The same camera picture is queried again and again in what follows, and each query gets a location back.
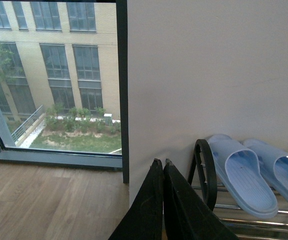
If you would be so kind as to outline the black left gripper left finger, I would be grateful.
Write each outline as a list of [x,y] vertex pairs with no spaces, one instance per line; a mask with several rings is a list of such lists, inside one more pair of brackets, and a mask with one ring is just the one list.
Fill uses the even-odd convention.
[[109,239],[162,239],[163,181],[162,163],[154,159],[131,207]]

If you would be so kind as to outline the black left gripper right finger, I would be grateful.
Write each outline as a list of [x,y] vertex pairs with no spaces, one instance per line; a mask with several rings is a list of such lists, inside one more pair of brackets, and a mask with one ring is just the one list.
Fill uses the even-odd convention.
[[237,240],[171,160],[165,162],[164,221],[169,240]]

